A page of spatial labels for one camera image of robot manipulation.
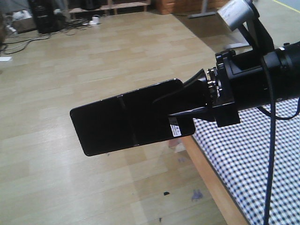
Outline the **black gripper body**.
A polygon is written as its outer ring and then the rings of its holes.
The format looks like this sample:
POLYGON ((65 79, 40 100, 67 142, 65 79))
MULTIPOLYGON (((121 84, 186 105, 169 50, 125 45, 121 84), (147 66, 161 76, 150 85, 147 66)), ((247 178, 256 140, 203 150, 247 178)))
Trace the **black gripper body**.
POLYGON ((270 92, 259 55, 251 50, 217 53, 212 113, 218 127, 240 123, 239 111, 270 103, 270 92))

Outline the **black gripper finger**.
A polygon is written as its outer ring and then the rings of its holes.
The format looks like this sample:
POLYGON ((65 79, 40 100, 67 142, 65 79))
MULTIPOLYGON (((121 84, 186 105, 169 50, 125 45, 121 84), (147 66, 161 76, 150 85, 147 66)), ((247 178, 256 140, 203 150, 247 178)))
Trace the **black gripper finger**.
POLYGON ((192 110, 207 104, 207 79, 203 69, 183 83, 179 89, 155 99, 161 110, 192 110))
POLYGON ((207 106, 172 105, 166 108, 166 114, 178 122, 193 122, 193 119, 215 122, 215 118, 207 106))

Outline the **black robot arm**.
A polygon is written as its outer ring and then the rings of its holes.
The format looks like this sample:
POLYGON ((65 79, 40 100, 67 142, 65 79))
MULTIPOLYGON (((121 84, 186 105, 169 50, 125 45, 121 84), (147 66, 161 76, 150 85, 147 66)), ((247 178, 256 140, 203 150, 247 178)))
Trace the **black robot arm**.
POLYGON ((197 118, 225 127, 240 122, 239 111, 299 95, 300 44, 294 43, 264 56, 253 50, 219 52, 214 68, 199 71, 153 104, 170 117, 197 118))

